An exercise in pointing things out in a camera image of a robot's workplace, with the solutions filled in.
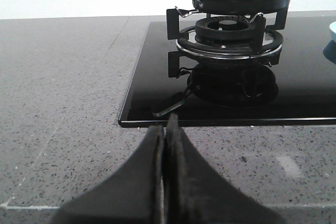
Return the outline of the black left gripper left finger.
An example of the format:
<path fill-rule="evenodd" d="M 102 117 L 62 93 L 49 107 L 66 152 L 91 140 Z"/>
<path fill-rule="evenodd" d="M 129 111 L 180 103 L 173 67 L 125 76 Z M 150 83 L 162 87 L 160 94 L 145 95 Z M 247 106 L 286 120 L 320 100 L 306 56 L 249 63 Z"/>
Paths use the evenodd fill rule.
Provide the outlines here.
<path fill-rule="evenodd" d="M 149 127 L 111 177 L 64 204 L 51 223 L 160 223 L 163 147 L 163 127 Z"/>

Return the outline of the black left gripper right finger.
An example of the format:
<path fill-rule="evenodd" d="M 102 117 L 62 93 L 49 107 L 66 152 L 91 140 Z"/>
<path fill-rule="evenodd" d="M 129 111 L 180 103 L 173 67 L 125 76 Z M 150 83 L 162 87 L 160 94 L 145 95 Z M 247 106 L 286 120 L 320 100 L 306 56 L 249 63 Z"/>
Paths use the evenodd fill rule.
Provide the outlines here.
<path fill-rule="evenodd" d="M 166 127 L 167 223 L 286 223 L 222 178 L 201 156 L 178 117 Z"/>

